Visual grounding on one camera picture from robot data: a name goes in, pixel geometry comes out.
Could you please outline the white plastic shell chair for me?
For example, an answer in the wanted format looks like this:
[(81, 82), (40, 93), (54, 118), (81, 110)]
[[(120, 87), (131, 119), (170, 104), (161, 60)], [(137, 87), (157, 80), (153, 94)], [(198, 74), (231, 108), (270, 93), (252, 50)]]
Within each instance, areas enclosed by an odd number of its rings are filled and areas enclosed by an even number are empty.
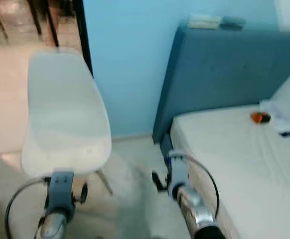
[(31, 177), (68, 169), (95, 173), (108, 193), (102, 169), (112, 152), (106, 106), (84, 58), (72, 48), (34, 52), (27, 69), (27, 127), (20, 165)]

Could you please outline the white bed mattress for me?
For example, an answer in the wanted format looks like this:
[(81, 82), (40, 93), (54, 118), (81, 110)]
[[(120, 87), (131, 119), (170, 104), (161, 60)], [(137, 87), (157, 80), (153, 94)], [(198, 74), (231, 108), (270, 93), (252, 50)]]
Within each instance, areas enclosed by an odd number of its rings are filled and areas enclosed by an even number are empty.
[(230, 239), (290, 239), (290, 137), (271, 123), (256, 124), (259, 105), (183, 114), (174, 118), (174, 149), (193, 156), (211, 172), (190, 166), (191, 182)]

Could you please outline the small orange object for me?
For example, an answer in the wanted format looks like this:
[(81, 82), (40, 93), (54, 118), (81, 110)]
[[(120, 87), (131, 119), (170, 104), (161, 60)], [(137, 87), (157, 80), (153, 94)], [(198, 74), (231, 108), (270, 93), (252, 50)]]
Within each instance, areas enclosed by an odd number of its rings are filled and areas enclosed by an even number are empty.
[(252, 112), (250, 119), (255, 124), (266, 124), (271, 121), (271, 115), (266, 112)]

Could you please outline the blue-grey upholstered headboard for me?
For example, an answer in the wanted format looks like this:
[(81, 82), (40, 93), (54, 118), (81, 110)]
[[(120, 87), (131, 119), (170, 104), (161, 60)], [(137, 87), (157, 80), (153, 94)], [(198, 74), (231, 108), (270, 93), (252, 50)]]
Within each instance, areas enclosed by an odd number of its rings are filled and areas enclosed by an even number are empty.
[(290, 76), (290, 32), (177, 28), (152, 140), (175, 116), (249, 105), (271, 97)]

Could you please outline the white folded cloth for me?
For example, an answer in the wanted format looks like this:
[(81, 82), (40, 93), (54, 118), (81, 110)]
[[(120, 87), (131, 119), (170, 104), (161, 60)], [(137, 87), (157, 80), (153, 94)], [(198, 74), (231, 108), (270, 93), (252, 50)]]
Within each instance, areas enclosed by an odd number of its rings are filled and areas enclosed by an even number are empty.
[(210, 14), (191, 14), (187, 26), (191, 29), (218, 29), (222, 22), (221, 16)]

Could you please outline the grey-green folded cloth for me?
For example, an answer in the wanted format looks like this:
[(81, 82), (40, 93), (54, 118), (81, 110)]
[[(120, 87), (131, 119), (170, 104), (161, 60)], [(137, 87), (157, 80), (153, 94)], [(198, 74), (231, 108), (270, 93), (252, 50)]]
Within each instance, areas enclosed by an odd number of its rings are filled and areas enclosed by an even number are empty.
[(247, 21), (236, 16), (223, 16), (219, 23), (221, 30), (243, 30)]

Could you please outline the dark blue bed frame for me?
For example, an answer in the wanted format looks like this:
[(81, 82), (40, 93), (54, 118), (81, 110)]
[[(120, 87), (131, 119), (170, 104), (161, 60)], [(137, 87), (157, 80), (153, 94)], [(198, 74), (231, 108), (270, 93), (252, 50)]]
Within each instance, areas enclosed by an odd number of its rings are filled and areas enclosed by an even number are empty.
[(167, 168), (167, 174), (169, 174), (171, 172), (169, 154), (170, 152), (174, 151), (174, 145), (172, 143), (170, 134), (166, 133), (163, 135), (161, 142), (159, 142), (159, 149), (161, 150), (161, 154), (163, 155), (163, 162)]

